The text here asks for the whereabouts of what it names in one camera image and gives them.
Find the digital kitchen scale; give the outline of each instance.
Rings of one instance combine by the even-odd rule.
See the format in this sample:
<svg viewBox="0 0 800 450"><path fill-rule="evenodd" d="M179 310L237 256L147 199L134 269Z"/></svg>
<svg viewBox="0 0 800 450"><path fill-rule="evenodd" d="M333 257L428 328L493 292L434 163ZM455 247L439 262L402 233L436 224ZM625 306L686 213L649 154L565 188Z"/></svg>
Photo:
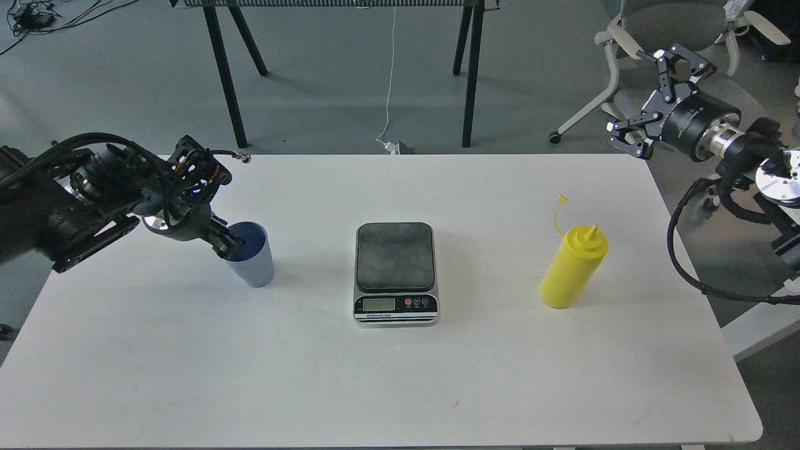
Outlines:
<svg viewBox="0 0 800 450"><path fill-rule="evenodd" d="M356 236L353 317L367 327L420 327L432 325L438 316L430 226L361 225Z"/></svg>

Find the blue cup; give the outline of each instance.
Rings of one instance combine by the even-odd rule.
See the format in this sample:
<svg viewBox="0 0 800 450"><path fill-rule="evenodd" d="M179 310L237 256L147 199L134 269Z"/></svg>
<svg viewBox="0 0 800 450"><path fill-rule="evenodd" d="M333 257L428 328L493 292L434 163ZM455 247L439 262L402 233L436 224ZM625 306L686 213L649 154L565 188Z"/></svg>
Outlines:
<svg viewBox="0 0 800 450"><path fill-rule="evenodd" d="M275 276L270 242L266 230L255 222L239 222L229 227L230 232L245 241L236 255L225 260L239 278L252 287L265 286Z"/></svg>

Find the yellow cap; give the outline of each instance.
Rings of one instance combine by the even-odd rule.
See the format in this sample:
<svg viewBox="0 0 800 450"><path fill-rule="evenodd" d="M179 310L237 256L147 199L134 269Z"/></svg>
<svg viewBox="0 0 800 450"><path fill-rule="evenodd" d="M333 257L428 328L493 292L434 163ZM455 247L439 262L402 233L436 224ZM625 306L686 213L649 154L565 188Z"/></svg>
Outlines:
<svg viewBox="0 0 800 450"><path fill-rule="evenodd" d="M581 266L594 266L600 264L608 252L608 240L598 230L595 224L592 227L580 225L572 227L562 241L561 250L564 256L573 263Z"/></svg>

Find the yellow squeeze bottle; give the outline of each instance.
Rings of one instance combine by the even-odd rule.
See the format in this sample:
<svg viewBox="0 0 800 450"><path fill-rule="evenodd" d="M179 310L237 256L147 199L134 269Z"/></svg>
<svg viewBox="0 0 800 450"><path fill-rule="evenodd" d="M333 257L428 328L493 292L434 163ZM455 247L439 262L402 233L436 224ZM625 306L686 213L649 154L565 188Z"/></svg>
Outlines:
<svg viewBox="0 0 800 450"><path fill-rule="evenodd" d="M559 195L558 201L563 205L566 197ZM564 235L558 229L558 210L553 217L553 225L562 240L553 262L539 283L539 296L548 306L563 309L574 303L606 256L608 241L598 231L597 224L592 227L573 227Z"/></svg>

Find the white table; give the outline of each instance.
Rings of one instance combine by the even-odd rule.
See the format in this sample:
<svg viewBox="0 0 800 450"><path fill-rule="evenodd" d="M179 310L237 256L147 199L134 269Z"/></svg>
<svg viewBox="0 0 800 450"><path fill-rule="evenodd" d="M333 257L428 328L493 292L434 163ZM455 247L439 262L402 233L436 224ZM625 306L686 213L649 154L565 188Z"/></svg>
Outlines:
<svg viewBox="0 0 800 450"><path fill-rule="evenodd" d="M668 213L627 155L256 156L214 200L265 226L248 288L143 227L52 275L0 369L4 447L488 447L752 441L762 426ZM610 251L578 302L536 295L560 224ZM350 315L355 232L434 229L442 314ZM679 255L688 264L683 248Z"/></svg>

